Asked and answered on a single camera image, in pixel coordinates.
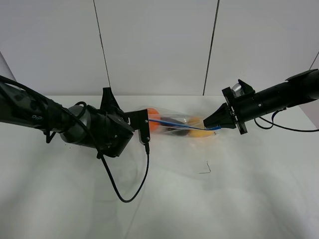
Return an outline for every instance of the white tabletop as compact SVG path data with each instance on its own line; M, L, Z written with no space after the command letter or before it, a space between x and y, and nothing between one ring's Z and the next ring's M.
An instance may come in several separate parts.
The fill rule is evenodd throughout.
M70 107L98 96L56 96ZM208 116L223 102L209 96L118 96L124 111L161 107ZM299 107L276 123L314 125ZM5 239L281 239L319 236L319 133L279 128L215 137L152 135L150 171L140 195L117 199L96 151L45 143L42 132L0 123L0 238ZM107 158L128 199L145 173L137 135Z

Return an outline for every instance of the blue tape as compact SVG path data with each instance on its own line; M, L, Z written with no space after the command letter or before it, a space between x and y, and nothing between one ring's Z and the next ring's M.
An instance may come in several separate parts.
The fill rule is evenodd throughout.
M172 122L167 122L167 121L157 120L157 119L149 119L149 121L157 122L157 123L165 123L165 124L168 124L168 125L171 125L171 126L178 126L178 127L184 127L184 128L198 129L198 130L207 130L207 131L211 131L211 130L218 130L218 129L221 129L221 127L220 127L220 126L218 126L218 127L214 127L214 128L196 128L196 127L188 126L188 125L185 125L185 124L172 123Z

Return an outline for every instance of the orange object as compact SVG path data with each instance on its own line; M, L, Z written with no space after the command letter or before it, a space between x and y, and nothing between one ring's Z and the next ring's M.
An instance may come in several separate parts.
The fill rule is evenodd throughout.
M200 117L190 118L188 121L188 124L196 128L205 128L204 123ZM188 135L191 137L207 137L213 134L214 134L214 131L198 130L198 129L191 129L188 133Z
M153 108L148 108L148 115L149 115L149 120L160 120L160 114L158 113L157 110ZM159 122L149 121L150 131L155 131L159 125L160 125Z

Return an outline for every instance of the small wire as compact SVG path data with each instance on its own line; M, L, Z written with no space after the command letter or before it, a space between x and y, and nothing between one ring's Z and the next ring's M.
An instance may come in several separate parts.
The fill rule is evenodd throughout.
M84 116L86 108L87 108L87 104L84 101L80 101L80 102L75 104L75 106L79 106L79 105L83 105L83 107L82 107L80 114L77 116L78 119L80 119L82 116Z
M287 128L287 127L284 127L284 126L275 124L275 123L274 123L274 118L275 118L275 116L276 116L279 112L281 112L281 111L283 111L283 110L285 110L285 109L282 109L282 110L279 110L279 111L274 112L273 115L271 116L271 120L272 120L271 122L268 121L268 120L266 120L266 119L264 119L264 118L262 118L262 117L259 117L259 118L262 119L263 121L265 121L265 122L271 124L270 127L263 127L263 126L261 126L260 124L257 123L256 119L254 119L254 122L255 122L255 124L256 124L259 128L262 128L262 129L271 129L273 126L276 126L276 127L279 127L279 128L283 128L283 129L290 130L290 131L295 131L295 132L308 132L308 133L311 133L311 132L318 132L318 131L319 131L319 129L301 130L301 129Z
M169 124L171 126L178 126L178 127L184 127L184 128L193 128L193 129L199 129L199 130L218 130L221 129L220 126L214 127L214 128L197 128L197 127L192 127L192 126L188 126L185 124L178 124L178 123L172 123L172 122L168 122L168 121L163 121L163 120L157 120L157 119L149 119L149 121L152 122L157 122L157 123L165 123L165 124Z

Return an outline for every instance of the yellow object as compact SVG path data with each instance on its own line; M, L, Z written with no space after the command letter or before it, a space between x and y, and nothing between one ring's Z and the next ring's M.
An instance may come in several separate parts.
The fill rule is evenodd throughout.
M204 123L200 117L192 117L187 122L188 125L196 128L205 128ZM191 129L188 133L191 137L207 137L214 134L212 130L199 130L199 129Z

